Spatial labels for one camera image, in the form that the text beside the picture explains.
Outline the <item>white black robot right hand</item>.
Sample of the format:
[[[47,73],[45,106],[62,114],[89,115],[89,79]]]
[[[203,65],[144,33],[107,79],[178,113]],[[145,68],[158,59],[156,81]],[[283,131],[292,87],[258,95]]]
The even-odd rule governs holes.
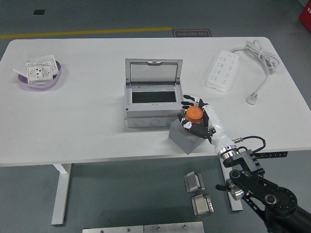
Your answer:
[[[205,103],[201,98],[190,95],[184,95],[183,97],[185,101],[182,101],[181,104],[182,108],[186,110],[186,113],[190,111],[191,107],[199,107],[203,111],[203,120],[197,124],[179,114],[178,119],[182,127],[195,136],[207,139],[210,144],[215,146],[218,156],[229,151],[236,151],[236,144],[226,135],[225,129],[213,107]]]

